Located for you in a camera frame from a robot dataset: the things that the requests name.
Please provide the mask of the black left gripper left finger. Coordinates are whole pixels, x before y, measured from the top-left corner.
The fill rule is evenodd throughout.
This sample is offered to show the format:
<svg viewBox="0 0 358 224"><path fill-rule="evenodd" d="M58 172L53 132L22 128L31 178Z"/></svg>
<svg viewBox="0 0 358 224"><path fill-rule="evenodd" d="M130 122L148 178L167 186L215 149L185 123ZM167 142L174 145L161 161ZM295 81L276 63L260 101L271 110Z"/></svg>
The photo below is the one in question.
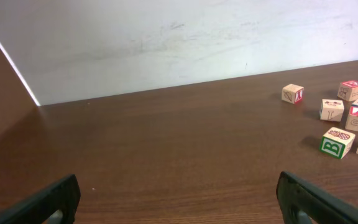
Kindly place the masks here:
<svg viewBox="0 0 358 224"><path fill-rule="evenodd" d="M60 223L74 223L81 192L70 174L0 212L0 224L43 223L61 212Z"/></svg>

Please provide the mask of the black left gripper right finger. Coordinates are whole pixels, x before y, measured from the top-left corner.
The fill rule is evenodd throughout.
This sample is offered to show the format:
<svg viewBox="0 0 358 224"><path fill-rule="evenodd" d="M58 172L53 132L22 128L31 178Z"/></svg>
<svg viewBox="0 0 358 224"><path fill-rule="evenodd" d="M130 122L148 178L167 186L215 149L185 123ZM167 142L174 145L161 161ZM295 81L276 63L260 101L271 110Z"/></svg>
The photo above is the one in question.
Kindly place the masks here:
<svg viewBox="0 0 358 224"><path fill-rule="evenodd" d="M285 224L358 224L358 209L317 186L283 171L276 196Z"/></svg>

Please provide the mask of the wooden block red E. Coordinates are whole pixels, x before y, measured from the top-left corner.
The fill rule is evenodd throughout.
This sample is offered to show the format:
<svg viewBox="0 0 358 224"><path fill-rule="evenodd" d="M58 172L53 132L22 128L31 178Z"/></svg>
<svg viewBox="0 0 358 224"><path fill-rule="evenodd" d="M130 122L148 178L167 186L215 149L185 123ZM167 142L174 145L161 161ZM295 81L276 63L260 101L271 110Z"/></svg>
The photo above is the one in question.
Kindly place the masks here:
<svg viewBox="0 0 358 224"><path fill-rule="evenodd" d="M337 96L345 101L355 101L358 99L358 81L349 80L342 82L338 89Z"/></svg>

